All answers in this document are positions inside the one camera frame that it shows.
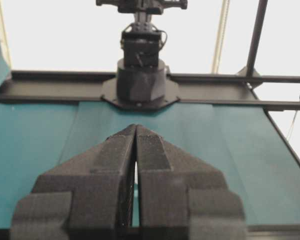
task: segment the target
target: white wall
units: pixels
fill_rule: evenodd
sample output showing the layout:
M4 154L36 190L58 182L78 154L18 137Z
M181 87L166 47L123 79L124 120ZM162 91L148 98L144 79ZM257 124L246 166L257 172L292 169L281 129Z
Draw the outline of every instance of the white wall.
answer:
M121 30L133 21L95 0L1 0L12 67L19 70L114 71L123 56ZM174 73L209 73L222 0L188 0L153 22L168 33L160 56ZM231 0L220 73L246 64L258 0ZM300 0L270 0L256 69L300 76ZM300 84L264 84L262 100L298 101ZM284 134L294 112L271 114ZM300 156L300 112L290 141Z

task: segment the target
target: teal table surface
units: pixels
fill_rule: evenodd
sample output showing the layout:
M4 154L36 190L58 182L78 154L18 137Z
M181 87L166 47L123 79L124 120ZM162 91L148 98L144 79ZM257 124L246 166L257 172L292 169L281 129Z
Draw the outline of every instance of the teal table surface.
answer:
M39 174L130 124L144 125L223 171L249 225L300 224L300 168L262 108L176 103L137 113L81 102L0 104L0 228L10 227L17 201Z

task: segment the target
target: black metal frame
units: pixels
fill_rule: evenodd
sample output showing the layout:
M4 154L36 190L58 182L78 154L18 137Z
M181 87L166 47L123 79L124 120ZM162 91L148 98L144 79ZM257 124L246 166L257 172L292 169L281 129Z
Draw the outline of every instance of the black metal frame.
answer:
M200 99L181 98L184 103L222 104L222 105L249 105L263 107L266 116L276 129L281 139L289 149L300 167L300 159L294 152L268 111L300 110L297 101L261 101L257 98L251 86L262 83L294 83L300 84L300 76L255 76L256 62L262 27L265 19L268 0L259 0L253 36L251 40L245 75L212 75L212 74L168 74L168 78L182 86L197 88L221 88L229 85L239 86L241 90L252 94L238 97L234 94L230 99L219 97ZM11 77L0 87L0 102L47 102L73 103L79 101L102 101L102 87L107 80L116 77L114 72L34 72L13 71ZM250 226L249 238L255 240L300 240L300 225L265 225ZM139 230L131 228L127 233L128 239L140 239ZM8 229L0 229L0 240L9 238Z

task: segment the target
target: wire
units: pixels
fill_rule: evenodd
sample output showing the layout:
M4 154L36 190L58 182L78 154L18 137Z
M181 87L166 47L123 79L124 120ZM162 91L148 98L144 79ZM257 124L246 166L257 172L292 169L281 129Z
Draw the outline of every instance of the wire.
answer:
M164 41L162 41L162 39L160 40L161 41L161 47L156 52L150 52L150 53L139 52L139 55L142 55L142 56L153 56L153 55L158 54L165 47L165 45L166 45L166 43L168 41L168 34L167 34L167 32L164 31L164 30L159 30L157 28L155 28L155 29L156 29L155 30L156 32L158 32L158 33L164 33L165 34Z
M292 134L294 132L294 128L295 128L295 124L296 124L296 119L297 119L298 113L299 113L299 111L296 110L295 113L294 113L294 116L293 116L293 120L292 120L290 129L289 129L288 134L286 136L286 139L288 140L288 142L290 142L290 139L291 139Z

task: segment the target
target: black cylindrical base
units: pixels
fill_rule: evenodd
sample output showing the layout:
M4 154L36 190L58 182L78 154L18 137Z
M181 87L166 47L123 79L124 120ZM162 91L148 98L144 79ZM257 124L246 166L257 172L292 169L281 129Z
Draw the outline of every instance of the black cylindrical base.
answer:
M144 103L165 96L166 65L159 60L158 67L126 67L118 62L117 96L125 101Z

